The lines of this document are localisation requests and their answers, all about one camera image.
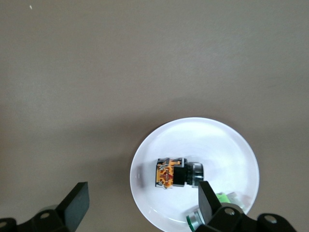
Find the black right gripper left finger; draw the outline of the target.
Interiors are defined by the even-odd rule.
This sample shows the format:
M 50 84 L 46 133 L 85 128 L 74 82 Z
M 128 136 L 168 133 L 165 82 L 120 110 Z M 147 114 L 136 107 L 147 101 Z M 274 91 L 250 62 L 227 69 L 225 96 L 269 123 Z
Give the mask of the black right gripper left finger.
M 87 182 L 79 182 L 55 209 L 46 209 L 17 224 L 12 217 L 0 219 L 2 232 L 74 232 L 90 204 Z

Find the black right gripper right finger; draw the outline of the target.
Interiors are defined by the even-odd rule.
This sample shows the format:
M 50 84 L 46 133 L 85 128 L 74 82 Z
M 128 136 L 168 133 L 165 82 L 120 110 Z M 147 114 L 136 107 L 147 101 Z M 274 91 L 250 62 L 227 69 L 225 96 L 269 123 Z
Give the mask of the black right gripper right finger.
M 263 213 L 258 218 L 248 217 L 234 204 L 221 204 L 209 182 L 198 186 L 198 206 L 203 222 L 196 232 L 295 232 L 296 229 L 284 217 Z

